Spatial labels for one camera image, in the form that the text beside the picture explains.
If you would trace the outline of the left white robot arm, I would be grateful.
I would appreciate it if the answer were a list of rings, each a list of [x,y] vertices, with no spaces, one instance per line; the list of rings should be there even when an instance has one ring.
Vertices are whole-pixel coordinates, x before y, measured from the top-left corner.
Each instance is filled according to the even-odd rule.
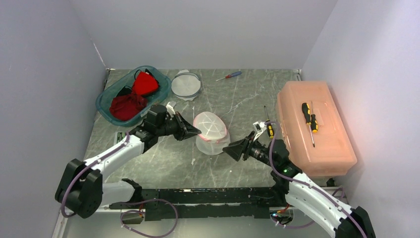
[[[105,184],[104,180],[124,164],[136,158],[164,136],[182,141],[201,134],[179,112],[170,113],[164,105],[154,105],[142,122],[104,152],[81,161],[71,160],[65,167],[55,200],[60,203],[63,217],[92,216],[101,206],[121,203],[136,208],[145,200],[142,187],[131,179]]]

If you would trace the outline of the dark red bra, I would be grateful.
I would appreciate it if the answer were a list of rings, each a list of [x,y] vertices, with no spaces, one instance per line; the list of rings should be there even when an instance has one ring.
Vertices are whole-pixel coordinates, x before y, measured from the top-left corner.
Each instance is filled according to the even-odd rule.
[[[109,112],[113,117],[121,121],[128,121],[136,116],[148,104],[148,100],[135,93],[131,95],[114,97]]]

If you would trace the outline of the pink-trimmed white mesh laundry bag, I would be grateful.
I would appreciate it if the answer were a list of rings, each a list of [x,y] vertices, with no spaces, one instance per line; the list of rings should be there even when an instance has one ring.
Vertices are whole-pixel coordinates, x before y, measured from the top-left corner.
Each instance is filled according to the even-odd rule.
[[[206,155],[218,155],[230,142],[230,134],[225,123],[212,112],[202,112],[193,121],[193,126],[201,131],[196,137],[196,146]]]

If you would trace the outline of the blue-trimmed white mesh laundry bag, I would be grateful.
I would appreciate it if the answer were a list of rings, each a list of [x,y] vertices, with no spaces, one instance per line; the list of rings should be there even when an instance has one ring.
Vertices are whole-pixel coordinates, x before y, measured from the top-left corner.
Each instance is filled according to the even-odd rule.
[[[193,101],[202,86],[201,78],[187,69],[179,71],[171,82],[173,94],[184,101]]]

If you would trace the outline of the black bra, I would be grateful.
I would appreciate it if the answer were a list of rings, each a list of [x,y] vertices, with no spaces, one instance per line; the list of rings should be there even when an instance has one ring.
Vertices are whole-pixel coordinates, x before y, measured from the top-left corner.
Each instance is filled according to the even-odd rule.
[[[116,95],[117,97],[126,96],[133,94],[133,90],[129,86],[124,86]]]

